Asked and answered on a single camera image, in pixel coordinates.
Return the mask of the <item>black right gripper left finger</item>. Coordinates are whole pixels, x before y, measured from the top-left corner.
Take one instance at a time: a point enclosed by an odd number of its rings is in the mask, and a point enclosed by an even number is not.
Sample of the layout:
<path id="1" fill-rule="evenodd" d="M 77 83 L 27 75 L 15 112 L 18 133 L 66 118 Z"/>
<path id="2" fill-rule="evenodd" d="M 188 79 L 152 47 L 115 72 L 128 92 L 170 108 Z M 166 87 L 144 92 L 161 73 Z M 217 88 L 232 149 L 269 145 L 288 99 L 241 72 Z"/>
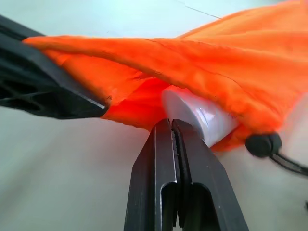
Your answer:
<path id="1" fill-rule="evenodd" d="M 167 119 L 152 129 L 131 172 L 124 231 L 172 231 L 178 179 L 173 131 Z"/>

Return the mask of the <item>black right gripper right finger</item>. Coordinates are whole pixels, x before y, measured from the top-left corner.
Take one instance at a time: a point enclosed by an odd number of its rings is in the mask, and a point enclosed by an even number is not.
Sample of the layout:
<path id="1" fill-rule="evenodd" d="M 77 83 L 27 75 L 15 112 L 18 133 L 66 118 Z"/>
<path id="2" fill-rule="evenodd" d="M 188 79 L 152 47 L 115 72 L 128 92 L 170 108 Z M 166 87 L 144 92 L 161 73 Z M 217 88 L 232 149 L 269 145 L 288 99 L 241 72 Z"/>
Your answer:
<path id="1" fill-rule="evenodd" d="M 183 183 L 183 231 L 249 231 L 231 182 L 192 125 L 174 120 Z"/>

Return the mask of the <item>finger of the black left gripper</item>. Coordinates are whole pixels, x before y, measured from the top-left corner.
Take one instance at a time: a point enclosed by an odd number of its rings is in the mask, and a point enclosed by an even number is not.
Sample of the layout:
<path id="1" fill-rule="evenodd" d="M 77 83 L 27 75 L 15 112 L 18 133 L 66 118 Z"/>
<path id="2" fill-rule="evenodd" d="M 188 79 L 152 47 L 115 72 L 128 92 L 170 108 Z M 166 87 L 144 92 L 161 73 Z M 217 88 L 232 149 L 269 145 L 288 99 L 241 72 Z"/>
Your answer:
<path id="1" fill-rule="evenodd" d="M 23 41 L 26 38 L 37 36 L 44 36 L 44 34 L 0 15 L 0 43 L 10 39 Z"/>
<path id="2" fill-rule="evenodd" d="M 56 119 L 99 118 L 106 104 L 43 52 L 0 34 L 0 106 Z"/>

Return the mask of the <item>white plastic tube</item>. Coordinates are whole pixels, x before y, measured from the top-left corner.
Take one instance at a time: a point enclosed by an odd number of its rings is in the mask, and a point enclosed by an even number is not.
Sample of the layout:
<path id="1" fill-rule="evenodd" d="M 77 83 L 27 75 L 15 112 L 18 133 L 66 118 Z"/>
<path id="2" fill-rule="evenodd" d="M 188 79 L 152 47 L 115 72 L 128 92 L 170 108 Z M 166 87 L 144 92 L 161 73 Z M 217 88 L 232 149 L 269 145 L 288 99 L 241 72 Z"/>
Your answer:
<path id="1" fill-rule="evenodd" d="M 187 89 L 170 87 L 162 92 L 162 104 L 169 119 L 192 125 L 208 147 L 212 147 L 237 126 L 231 114 L 212 101 L 193 95 Z"/>

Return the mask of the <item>orange fabric drawstring pouch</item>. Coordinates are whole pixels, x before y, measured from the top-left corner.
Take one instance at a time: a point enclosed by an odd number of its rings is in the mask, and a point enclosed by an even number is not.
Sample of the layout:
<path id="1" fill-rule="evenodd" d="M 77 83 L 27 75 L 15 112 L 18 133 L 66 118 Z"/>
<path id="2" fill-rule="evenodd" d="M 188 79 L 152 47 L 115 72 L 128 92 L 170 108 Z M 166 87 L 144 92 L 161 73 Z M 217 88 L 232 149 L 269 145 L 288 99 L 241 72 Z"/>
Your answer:
<path id="1" fill-rule="evenodd" d="M 239 125 L 214 151 L 271 132 L 308 93 L 308 0 L 239 11 L 176 38 L 40 36 L 24 40 L 100 99 L 103 119 L 151 130 L 161 93 L 188 89 Z"/>

